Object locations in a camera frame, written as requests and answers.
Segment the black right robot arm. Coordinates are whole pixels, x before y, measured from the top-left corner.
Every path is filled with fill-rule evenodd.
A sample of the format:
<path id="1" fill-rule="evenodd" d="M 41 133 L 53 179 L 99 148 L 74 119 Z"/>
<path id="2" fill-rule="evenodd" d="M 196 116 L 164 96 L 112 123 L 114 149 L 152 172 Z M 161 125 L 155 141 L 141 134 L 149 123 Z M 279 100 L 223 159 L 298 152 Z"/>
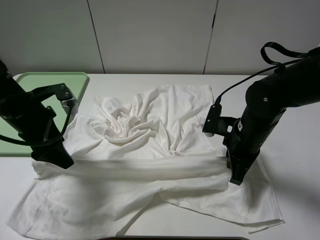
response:
<path id="1" fill-rule="evenodd" d="M 288 108 L 320 101 L 320 49 L 290 51 L 276 42 L 260 50 L 274 73 L 255 81 L 245 93 L 246 107 L 224 138 L 230 182 L 241 185 L 268 136 Z"/>

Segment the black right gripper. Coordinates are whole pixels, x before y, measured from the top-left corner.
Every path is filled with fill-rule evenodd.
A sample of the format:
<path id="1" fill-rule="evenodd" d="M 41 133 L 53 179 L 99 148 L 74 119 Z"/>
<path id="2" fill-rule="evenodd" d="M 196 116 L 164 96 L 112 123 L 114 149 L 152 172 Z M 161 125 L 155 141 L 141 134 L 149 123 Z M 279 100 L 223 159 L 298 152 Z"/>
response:
<path id="1" fill-rule="evenodd" d="M 260 148 L 277 125 L 277 119 L 260 117 L 223 117 L 231 133 L 224 138 L 228 147 L 226 166 L 231 170 L 230 183 L 240 186 L 257 158 Z"/>

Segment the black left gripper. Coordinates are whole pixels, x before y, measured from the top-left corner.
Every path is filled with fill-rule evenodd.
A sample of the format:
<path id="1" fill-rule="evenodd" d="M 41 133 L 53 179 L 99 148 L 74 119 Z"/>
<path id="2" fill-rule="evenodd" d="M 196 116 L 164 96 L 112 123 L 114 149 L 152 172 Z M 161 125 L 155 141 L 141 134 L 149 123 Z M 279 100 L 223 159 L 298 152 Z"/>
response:
<path id="1" fill-rule="evenodd" d="M 19 109 L 17 132 L 22 140 L 17 144 L 30 147 L 35 161 L 68 169 L 74 161 L 63 146 L 62 133 L 54 122 L 56 116 L 51 106 L 42 104 L 28 104 Z"/>

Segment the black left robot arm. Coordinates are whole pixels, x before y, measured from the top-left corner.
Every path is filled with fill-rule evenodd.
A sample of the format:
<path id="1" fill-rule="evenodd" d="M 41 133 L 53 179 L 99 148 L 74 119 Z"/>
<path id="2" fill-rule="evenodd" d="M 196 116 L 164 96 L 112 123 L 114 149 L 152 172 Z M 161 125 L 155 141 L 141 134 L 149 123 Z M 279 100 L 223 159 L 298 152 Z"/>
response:
<path id="1" fill-rule="evenodd" d="M 51 106 L 42 102 L 52 96 L 60 101 L 66 112 L 62 130 L 58 130 Z M 64 84 L 47 85 L 32 91 L 25 91 L 11 76 L 7 66 L 0 64 L 0 117 L 14 128 L 19 140 L 1 136 L 4 142 L 28 146 L 31 157 L 38 162 L 46 162 L 63 169 L 74 164 L 72 157 L 63 146 L 63 135 L 69 120 L 76 112 L 77 99 Z"/>

